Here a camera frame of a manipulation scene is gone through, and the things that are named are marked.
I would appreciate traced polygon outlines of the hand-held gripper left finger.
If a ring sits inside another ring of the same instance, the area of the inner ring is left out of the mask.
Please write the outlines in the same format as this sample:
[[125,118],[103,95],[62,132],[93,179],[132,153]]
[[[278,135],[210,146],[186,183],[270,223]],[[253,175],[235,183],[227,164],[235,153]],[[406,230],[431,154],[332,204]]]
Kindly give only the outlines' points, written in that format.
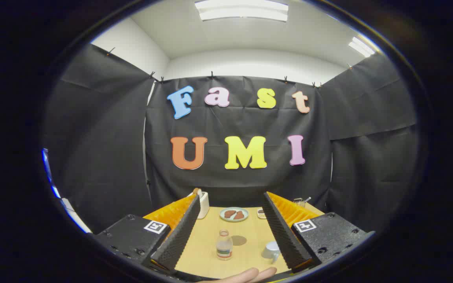
[[133,265],[175,272],[199,212],[199,195],[189,195],[144,217],[126,215],[94,238]]

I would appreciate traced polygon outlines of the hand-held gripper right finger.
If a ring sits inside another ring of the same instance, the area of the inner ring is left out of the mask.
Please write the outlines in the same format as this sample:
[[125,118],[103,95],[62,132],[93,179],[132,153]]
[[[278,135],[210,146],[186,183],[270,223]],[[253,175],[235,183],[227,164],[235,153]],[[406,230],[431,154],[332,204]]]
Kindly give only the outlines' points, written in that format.
[[292,272],[336,262],[368,243],[376,234],[335,212],[317,215],[272,192],[263,193],[263,211]]

